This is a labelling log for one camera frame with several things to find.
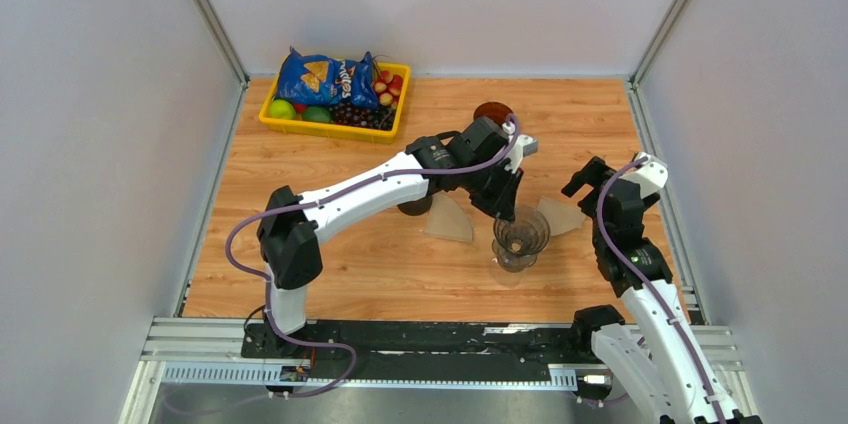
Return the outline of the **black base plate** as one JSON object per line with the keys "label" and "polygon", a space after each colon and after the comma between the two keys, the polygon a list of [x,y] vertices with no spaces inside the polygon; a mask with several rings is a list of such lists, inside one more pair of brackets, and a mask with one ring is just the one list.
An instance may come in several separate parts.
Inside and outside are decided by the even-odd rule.
{"label": "black base plate", "polygon": [[611,372],[575,345],[571,326],[318,320],[279,334],[261,309],[243,323],[242,357],[280,360],[267,388],[305,396],[342,387],[553,385],[600,399]]}

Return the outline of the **paper coffee filter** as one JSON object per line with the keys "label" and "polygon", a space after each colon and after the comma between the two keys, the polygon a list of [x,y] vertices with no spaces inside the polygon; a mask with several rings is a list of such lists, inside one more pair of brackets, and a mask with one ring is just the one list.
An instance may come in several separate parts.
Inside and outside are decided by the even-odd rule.
{"label": "paper coffee filter", "polygon": [[580,229],[586,219],[578,208],[548,197],[541,197],[536,209],[548,222],[552,237]]}

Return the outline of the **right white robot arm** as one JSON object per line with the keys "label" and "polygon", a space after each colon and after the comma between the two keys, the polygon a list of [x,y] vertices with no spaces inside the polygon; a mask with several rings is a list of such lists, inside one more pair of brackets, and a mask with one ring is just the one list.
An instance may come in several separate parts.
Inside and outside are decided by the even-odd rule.
{"label": "right white robot arm", "polygon": [[644,215],[668,182],[666,165],[640,152],[619,170],[592,157],[561,192],[592,221],[600,273],[635,318],[635,339],[612,305],[575,313],[571,347],[603,362],[650,423],[758,423],[721,384],[684,311],[670,265],[645,236]]}

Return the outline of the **red apples pile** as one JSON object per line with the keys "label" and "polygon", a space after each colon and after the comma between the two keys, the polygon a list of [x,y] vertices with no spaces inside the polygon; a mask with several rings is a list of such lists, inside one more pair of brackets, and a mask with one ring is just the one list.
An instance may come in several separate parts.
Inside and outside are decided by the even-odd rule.
{"label": "red apples pile", "polygon": [[376,74],[372,88],[381,106],[396,109],[399,105],[403,86],[404,78],[402,75],[388,70],[380,70]]}

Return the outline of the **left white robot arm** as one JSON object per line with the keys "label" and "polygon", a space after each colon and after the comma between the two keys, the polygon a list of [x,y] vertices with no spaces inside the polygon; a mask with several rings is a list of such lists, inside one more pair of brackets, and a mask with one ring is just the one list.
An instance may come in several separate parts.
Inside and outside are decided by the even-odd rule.
{"label": "left white robot arm", "polygon": [[274,191],[257,229],[268,283],[266,315],[273,323],[269,347],[283,358],[304,349],[307,288],[323,270],[323,244],[386,209],[456,189],[466,191],[483,214],[512,221],[521,163],[537,150],[537,139],[521,133],[514,116],[502,125],[480,117],[463,131],[420,137],[336,185],[301,194],[288,186]]}

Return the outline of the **green avocado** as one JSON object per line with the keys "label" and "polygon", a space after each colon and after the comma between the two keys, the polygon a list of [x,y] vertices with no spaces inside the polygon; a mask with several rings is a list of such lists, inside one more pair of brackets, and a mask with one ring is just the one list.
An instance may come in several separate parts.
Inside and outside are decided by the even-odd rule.
{"label": "green avocado", "polygon": [[308,106],[301,113],[301,118],[307,122],[332,124],[333,116],[330,110],[322,106]]}

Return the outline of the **aluminium frame rail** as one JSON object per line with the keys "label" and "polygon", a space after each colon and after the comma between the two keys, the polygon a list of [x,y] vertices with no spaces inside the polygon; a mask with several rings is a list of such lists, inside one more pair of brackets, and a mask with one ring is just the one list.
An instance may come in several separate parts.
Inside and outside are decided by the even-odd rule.
{"label": "aluminium frame rail", "polygon": [[310,321],[288,338],[244,319],[157,318],[120,421],[223,418],[262,401],[309,402],[345,388],[548,391],[647,423],[755,423],[729,329],[626,324],[610,307],[571,324]]}

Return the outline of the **paper filter on table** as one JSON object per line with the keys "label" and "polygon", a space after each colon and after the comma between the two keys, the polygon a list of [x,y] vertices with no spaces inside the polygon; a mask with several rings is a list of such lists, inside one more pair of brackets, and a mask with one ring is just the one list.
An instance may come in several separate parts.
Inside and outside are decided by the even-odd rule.
{"label": "paper filter on table", "polygon": [[423,230],[430,237],[470,243],[474,238],[474,226],[463,208],[444,193],[435,194],[427,213]]}

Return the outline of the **blue chips bag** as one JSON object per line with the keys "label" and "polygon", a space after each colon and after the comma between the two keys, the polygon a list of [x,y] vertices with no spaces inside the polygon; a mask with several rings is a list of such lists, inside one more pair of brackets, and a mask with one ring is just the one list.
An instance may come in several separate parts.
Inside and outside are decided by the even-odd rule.
{"label": "blue chips bag", "polygon": [[335,59],[323,54],[303,55],[291,47],[281,64],[274,97],[306,106],[351,104],[376,109],[375,71],[370,52],[360,60]]}

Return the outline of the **green lime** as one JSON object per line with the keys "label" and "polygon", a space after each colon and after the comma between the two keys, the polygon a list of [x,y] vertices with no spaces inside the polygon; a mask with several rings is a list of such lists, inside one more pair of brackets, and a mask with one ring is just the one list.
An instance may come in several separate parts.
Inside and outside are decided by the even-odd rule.
{"label": "green lime", "polygon": [[271,119],[293,120],[298,112],[293,104],[285,99],[274,99],[268,107],[268,116]]}

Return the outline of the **brown amber dripper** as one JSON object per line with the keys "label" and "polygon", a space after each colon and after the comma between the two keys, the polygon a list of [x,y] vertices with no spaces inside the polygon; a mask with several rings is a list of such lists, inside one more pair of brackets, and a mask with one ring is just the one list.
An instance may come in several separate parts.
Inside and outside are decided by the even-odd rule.
{"label": "brown amber dripper", "polygon": [[486,117],[497,125],[503,125],[513,110],[502,102],[488,101],[480,104],[473,112],[473,119]]}

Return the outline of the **clear glass dripper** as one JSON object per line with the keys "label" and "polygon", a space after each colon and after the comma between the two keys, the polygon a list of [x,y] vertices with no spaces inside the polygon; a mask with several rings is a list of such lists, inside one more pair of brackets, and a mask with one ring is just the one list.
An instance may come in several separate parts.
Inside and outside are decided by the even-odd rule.
{"label": "clear glass dripper", "polygon": [[506,272],[518,273],[533,266],[546,249],[551,228],[536,208],[517,205],[514,219],[496,219],[493,224],[492,249],[498,265]]}

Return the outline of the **dark grape bunch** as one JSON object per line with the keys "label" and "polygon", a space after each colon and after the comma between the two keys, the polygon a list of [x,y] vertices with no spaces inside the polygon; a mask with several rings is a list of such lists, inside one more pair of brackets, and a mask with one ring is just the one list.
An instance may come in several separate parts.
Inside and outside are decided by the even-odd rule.
{"label": "dark grape bunch", "polygon": [[393,128],[396,110],[378,105],[375,109],[342,103],[329,108],[332,123],[349,127],[388,131]]}

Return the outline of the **red rimmed glass server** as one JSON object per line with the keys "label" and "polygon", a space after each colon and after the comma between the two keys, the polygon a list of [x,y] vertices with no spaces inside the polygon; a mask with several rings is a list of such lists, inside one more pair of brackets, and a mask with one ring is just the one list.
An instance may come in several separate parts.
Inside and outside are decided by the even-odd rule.
{"label": "red rimmed glass server", "polygon": [[421,216],[429,212],[433,203],[432,196],[408,201],[397,205],[398,210],[407,216]]}

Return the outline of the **yellow plastic bin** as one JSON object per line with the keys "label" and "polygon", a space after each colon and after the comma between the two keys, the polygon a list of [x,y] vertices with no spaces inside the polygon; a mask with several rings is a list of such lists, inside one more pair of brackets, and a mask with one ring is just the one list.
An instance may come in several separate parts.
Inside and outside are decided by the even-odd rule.
{"label": "yellow plastic bin", "polygon": [[266,125],[271,131],[281,132],[283,134],[301,134],[310,136],[319,136],[327,138],[339,138],[356,141],[371,142],[374,144],[391,144],[398,136],[402,128],[402,118],[404,117],[404,105],[407,99],[407,93],[410,87],[411,69],[408,65],[398,63],[383,63],[382,68],[387,69],[393,74],[400,75],[403,80],[403,86],[398,97],[398,107],[396,109],[395,118],[392,121],[392,127],[389,130],[376,130],[364,127],[353,127],[328,123],[316,123],[303,121],[301,119],[276,119],[270,116],[270,106],[275,98],[277,91],[276,75],[273,79],[271,87],[264,99],[261,110],[258,114],[258,120]]}

